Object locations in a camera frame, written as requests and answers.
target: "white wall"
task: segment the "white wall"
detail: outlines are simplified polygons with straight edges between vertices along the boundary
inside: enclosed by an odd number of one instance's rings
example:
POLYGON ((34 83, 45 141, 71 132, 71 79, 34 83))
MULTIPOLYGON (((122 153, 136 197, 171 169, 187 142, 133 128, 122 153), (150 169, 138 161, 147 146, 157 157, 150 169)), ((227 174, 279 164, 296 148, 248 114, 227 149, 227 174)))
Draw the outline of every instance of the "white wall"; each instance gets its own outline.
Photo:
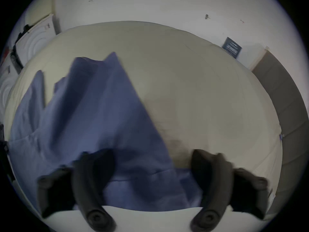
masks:
POLYGON ((107 21, 155 22, 193 33, 222 46, 226 37, 243 49, 238 60, 249 67, 260 50, 270 52, 296 82, 309 112, 307 55, 292 21, 276 0, 55 0, 65 31, 107 21))

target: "blue blanket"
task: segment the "blue blanket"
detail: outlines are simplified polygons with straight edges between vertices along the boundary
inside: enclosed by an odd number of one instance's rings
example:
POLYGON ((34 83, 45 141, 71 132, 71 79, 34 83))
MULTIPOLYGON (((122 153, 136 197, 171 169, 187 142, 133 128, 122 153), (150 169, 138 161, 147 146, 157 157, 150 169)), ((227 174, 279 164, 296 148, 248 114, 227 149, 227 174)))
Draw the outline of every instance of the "blue blanket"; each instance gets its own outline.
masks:
POLYGON ((106 204, 140 211, 197 207, 202 191, 189 169, 175 169, 162 138, 115 53, 104 61, 76 58, 44 106, 38 71, 13 120, 10 160, 33 206, 36 180, 83 151, 114 149, 117 168, 106 204))

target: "white comforter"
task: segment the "white comforter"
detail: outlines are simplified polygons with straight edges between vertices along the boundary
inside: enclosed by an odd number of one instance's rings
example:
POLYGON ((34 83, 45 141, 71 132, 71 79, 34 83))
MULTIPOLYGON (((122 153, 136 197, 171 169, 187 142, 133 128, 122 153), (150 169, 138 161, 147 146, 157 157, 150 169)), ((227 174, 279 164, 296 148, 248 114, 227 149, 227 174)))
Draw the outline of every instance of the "white comforter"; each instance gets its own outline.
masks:
POLYGON ((176 167, 192 149, 222 152, 236 167, 270 181, 276 192, 281 128, 257 78, 222 48, 188 32, 145 22, 110 22, 59 34, 22 70, 7 102, 5 138, 38 70, 46 104, 75 57, 103 60, 116 52, 167 145, 176 167))

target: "washing machine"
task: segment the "washing machine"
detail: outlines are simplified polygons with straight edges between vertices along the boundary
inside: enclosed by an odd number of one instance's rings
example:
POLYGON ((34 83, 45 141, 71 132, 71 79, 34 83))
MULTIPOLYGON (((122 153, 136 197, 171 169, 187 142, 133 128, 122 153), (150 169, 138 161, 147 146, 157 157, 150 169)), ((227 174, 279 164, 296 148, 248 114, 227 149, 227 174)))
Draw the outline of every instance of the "washing machine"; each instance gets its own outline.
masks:
POLYGON ((18 70, 11 60, 10 52, 0 67, 0 122, 4 123, 4 112, 7 97, 18 77, 18 70))
POLYGON ((43 18, 16 42, 16 53, 23 67, 56 36, 52 17, 50 14, 43 18))

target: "dark blue poster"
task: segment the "dark blue poster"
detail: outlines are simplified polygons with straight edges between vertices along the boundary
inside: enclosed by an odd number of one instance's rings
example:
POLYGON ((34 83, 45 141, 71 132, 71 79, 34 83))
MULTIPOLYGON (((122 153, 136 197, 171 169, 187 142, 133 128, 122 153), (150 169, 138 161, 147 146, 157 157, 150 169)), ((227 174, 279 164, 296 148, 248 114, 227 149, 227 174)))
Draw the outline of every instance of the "dark blue poster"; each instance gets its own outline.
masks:
POLYGON ((239 44, 231 40, 229 37, 226 38, 222 48, 226 50, 234 58, 237 58, 240 50, 242 49, 239 44))

